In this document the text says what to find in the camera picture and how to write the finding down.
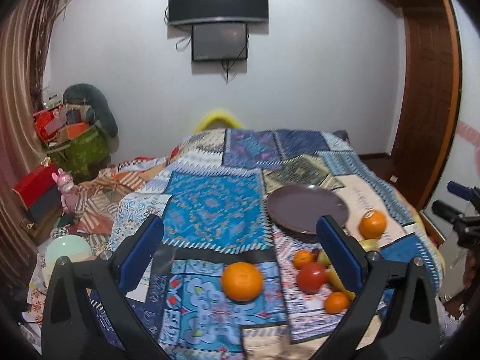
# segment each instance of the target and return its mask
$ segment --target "quilt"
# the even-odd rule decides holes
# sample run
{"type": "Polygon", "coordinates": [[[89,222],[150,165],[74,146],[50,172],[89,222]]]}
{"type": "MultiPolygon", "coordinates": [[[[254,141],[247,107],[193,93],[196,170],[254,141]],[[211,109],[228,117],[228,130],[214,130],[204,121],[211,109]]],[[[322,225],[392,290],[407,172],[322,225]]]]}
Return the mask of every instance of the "quilt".
{"type": "MultiPolygon", "coordinates": [[[[422,223],[337,135],[217,129],[185,139],[175,153],[165,169],[122,199],[107,245],[115,250],[149,214],[162,217],[165,233],[139,284],[143,295],[128,300],[173,359],[265,357],[258,335],[268,337],[276,358],[299,358],[315,352],[343,317],[323,309],[329,286],[315,295],[296,286],[293,255],[321,245],[269,218],[268,195],[287,184],[313,184],[339,195],[350,213],[345,232],[357,239],[363,213],[382,211],[388,220],[381,254],[405,262],[422,257],[439,289],[441,257],[422,223]],[[220,286],[225,267],[239,261],[255,264],[264,277],[261,295],[247,304],[232,302],[220,286]]],[[[385,294],[379,311],[390,296],[385,294]]],[[[91,302],[106,338],[122,347],[95,291],[91,302]]],[[[375,337],[380,317],[363,345],[375,337]]]]}

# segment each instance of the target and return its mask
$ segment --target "red box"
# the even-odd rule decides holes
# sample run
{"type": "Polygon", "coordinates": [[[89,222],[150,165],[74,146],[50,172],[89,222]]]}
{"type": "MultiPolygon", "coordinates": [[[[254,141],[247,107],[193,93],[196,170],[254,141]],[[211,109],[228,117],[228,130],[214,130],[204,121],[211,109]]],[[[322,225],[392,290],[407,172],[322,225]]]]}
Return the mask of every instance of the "red box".
{"type": "Polygon", "coordinates": [[[47,167],[43,165],[37,166],[13,188],[13,192],[18,195],[26,210],[55,184],[55,181],[52,179],[52,173],[57,172],[58,168],[54,163],[47,167]]]}

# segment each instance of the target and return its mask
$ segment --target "gray stuffed animal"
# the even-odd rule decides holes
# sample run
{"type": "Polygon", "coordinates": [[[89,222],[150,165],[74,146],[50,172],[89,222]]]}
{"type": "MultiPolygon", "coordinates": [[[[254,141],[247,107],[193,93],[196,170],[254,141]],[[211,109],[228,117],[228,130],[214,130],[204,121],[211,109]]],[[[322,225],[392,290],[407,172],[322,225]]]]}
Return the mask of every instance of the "gray stuffed animal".
{"type": "Polygon", "coordinates": [[[90,105],[87,112],[88,123],[94,124],[109,137],[116,137],[119,130],[109,108],[107,99],[97,88],[90,84],[75,84],[63,93],[63,101],[69,104],[90,105]]]}

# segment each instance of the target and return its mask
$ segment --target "brown curtain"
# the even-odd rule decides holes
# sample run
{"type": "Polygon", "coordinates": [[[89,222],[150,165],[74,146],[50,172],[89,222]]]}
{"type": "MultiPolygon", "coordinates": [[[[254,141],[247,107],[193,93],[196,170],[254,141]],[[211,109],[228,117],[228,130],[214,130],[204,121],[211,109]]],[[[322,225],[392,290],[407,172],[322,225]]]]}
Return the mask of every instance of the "brown curtain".
{"type": "Polygon", "coordinates": [[[0,275],[7,284],[30,279],[36,254],[19,227],[11,188],[45,157],[32,114],[41,108],[41,80],[59,0],[21,0],[0,29],[0,275]]]}

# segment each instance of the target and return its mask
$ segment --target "purple plate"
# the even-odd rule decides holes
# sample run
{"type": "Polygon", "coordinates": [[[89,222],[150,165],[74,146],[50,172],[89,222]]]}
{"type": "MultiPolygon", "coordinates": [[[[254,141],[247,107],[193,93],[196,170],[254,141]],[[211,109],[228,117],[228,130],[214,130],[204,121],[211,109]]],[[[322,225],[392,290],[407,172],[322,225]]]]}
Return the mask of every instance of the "purple plate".
{"type": "Polygon", "coordinates": [[[323,215],[332,215],[341,227],[349,218],[347,205],[335,193],[298,184],[273,191],[267,198],[267,211],[275,223],[302,234],[316,234],[318,218],[323,215]]]}

